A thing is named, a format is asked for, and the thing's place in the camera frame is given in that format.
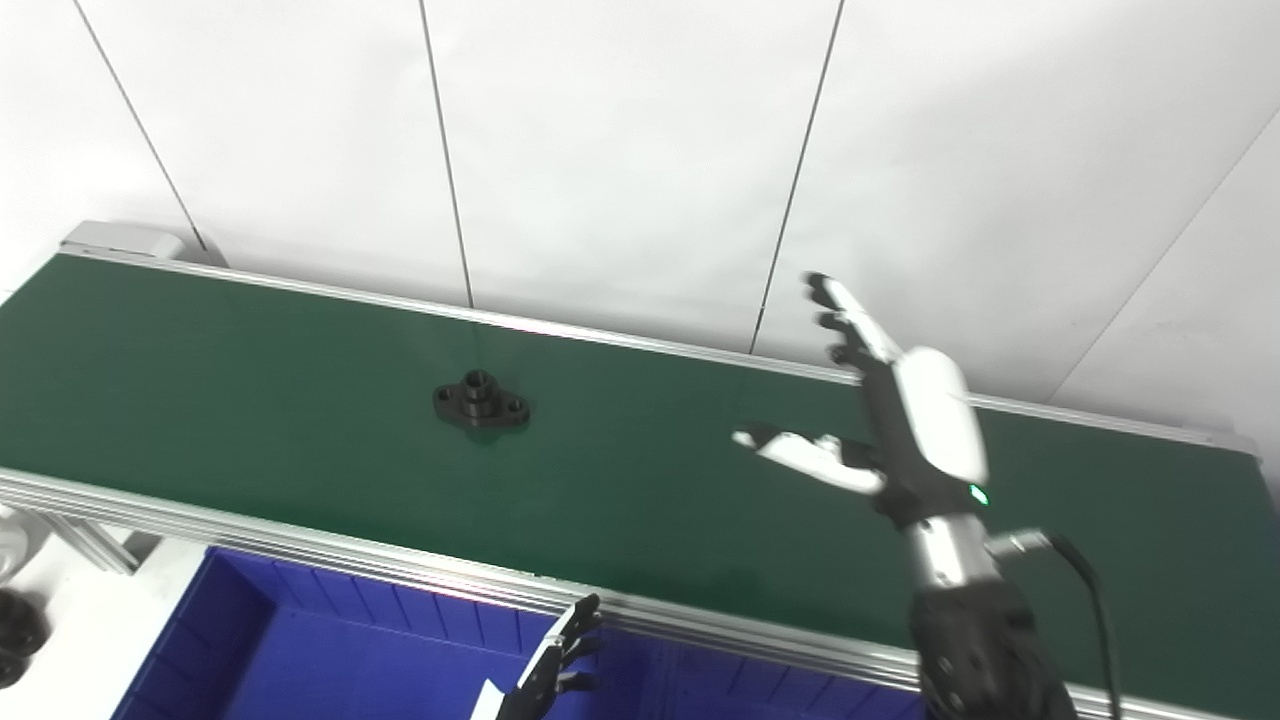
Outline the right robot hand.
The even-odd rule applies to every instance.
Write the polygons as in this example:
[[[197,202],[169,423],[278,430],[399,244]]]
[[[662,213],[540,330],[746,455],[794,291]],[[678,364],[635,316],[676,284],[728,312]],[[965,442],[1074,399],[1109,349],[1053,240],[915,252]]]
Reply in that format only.
[[[859,378],[872,443],[809,438],[746,423],[731,439],[759,457],[870,498],[899,530],[933,521],[977,521],[989,479],[986,448],[965,377],[946,354],[899,347],[837,279],[804,277],[822,306],[817,323],[842,336],[831,359]]]

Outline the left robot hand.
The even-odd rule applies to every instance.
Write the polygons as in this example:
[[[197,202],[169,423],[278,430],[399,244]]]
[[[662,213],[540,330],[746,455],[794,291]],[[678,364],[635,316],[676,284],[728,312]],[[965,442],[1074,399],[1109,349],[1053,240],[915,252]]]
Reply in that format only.
[[[568,606],[540,639],[511,689],[503,691],[492,680],[484,683],[470,717],[544,719],[562,694],[596,689],[595,674],[572,666],[602,648],[596,635],[603,623],[600,603],[600,596],[590,593]]]

